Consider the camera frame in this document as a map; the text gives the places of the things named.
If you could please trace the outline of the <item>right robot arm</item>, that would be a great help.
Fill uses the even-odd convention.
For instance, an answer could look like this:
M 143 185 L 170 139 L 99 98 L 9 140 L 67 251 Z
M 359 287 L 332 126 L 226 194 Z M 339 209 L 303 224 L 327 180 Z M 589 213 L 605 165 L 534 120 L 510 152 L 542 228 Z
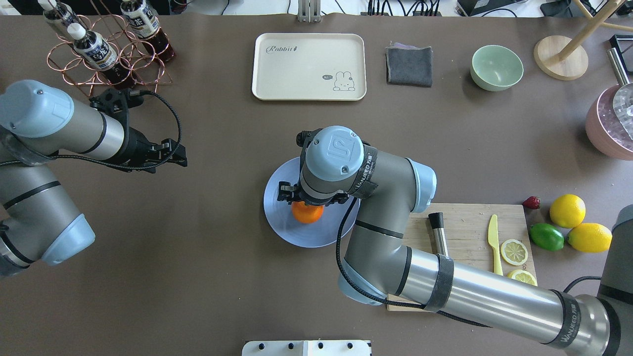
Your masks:
M 298 181 L 278 184 L 278 201 L 325 206 L 361 200 L 345 257 L 336 252 L 342 291 L 362 303 L 391 304 L 493 327 L 570 356 L 632 354 L 632 207 L 619 212 L 597 295 L 573 297 L 504 277 L 499 242 L 493 272 L 453 261 L 430 217 L 436 253 L 403 243 L 410 214 L 424 212 L 436 192 L 436 174 L 409 158 L 379 151 L 343 126 L 298 133 Z

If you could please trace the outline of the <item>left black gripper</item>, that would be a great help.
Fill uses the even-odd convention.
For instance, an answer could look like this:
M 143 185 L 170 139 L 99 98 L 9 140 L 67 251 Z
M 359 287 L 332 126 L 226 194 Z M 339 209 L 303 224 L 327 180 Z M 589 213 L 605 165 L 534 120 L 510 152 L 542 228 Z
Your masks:
M 121 153 L 121 165 L 128 167 L 145 167 L 152 163 L 158 166 L 163 164 L 176 164 L 181 167 L 188 166 L 186 148 L 178 140 L 164 139 L 160 144 L 161 155 L 172 155 L 160 158 L 160 153 L 156 151 L 155 144 L 149 142 L 145 135 L 134 128 L 129 129 L 129 137 L 124 150 Z

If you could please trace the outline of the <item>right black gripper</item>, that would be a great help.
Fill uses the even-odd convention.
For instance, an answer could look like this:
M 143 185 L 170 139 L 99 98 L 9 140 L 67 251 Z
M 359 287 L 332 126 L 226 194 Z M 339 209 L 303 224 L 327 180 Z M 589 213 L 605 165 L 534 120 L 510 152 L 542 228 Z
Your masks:
M 302 201 L 305 205 L 309 206 L 328 206 L 331 204 L 344 204 L 350 197 L 345 192 L 337 192 L 327 198 L 315 198 L 310 196 L 305 191 L 298 192 L 298 188 L 298 184 L 291 184 L 287 181 L 280 181 L 278 183 L 276 200 L 285 201 L 288 204 L 292 204 L 292 202 L 294 201 Z

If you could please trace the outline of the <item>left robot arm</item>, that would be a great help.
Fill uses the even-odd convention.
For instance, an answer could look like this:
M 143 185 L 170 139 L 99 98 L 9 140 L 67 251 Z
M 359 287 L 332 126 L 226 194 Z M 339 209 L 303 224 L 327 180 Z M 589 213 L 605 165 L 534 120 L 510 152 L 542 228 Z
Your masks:
M 177 139 L 149 141 L 131 127 L 129 110 L 150 90 L 107 89 L 81 103 L 65 91 L 20 80 L 1 95 L 1 276 L 34 262 L 54 266 L 95 241 L 95 233 L 49 168 L 77 159 L 118 171 L 154 173 L 162 164 L 187 166 Z

